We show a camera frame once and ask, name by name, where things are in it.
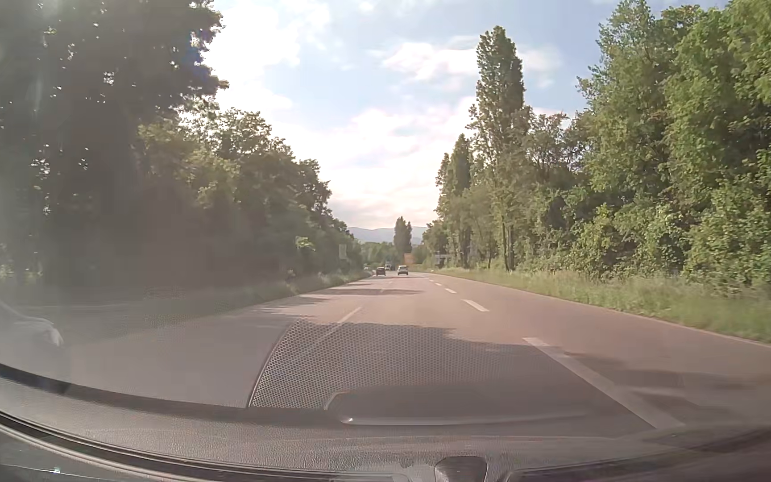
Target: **blue sky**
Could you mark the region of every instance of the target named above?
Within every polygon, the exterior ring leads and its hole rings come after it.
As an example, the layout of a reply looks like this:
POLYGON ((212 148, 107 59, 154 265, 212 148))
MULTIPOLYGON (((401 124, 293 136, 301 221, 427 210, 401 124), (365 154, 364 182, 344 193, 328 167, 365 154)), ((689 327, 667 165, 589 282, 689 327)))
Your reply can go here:
MULTIPOLYGON (((680 4, 657 0, 662 8, 680 4)), ((704 7, 722 4, 707 0, 704 7)), ((611 0, 218 0, 206 55, 223 107, 261 111, 297 157, 317 159, 348 225, 435 218, 436 170, 468 122, 475 44, 501 25, 523 58, 526 102, 584 107, 611 0)))

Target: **grassy roadside verge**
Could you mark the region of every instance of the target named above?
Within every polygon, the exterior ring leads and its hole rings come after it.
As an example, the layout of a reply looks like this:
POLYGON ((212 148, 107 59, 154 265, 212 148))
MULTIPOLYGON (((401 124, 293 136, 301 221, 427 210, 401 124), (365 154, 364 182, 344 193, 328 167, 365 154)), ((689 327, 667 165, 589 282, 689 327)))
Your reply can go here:
POLYGON ((754 289, 726 296, 680 278, 633 277, 598 281, 565 271, 508 273, 495 269, 444 268, 436 273, 652 316, 771 344, 771 297, 754 289))

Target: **asphalt road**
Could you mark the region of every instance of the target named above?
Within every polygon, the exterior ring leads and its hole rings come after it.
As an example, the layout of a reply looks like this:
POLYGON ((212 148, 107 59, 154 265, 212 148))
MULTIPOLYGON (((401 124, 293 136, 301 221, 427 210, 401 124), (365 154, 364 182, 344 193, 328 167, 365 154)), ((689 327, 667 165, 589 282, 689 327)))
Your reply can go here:
POLYGON ((107 321, 85 339, 53 321, 70 381, 168 400, 333 404, 360 420, 601 420, 580 422, 588 435, 771 423, 771 346, 437 274, 149 328, 107 321))

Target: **foliage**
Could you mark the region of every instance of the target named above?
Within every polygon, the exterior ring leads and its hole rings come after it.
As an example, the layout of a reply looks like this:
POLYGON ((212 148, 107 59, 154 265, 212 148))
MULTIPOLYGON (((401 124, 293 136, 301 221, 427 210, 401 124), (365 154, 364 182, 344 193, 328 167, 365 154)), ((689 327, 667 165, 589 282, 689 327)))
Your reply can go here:
POLYGON ((400 262, 404 253, 412 252, 412 223, 404 220, 403 216, 394 222, 394 249, 398 253, 400 262))
POLYGON ((220 19, 211 0, 0 0, 0 276, 76 291, 361 267, 318 163, 213 102, 220 19))
POLYGON ((523 103, 503 28, 481 36, 425 246, 463 268, 771 286, 771 0, 624 0, 597 44, 569 119, 523 103))

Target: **hill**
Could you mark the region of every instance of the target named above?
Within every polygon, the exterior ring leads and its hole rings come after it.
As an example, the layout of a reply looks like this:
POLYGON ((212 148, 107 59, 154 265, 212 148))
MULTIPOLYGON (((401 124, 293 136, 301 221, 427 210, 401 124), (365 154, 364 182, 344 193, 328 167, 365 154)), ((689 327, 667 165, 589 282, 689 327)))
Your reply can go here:
MULTIPOLYGON (((394 238, 393 227, 378 227, 376 229, 366 229, 364 227, 352 227, 349 228, 350 234, 362 243, 391 243, 394 238)), ((426 226, 415 227, 412 226, 412 245, 420 245, 422 243, 422 235, 427 230, 426 226)))

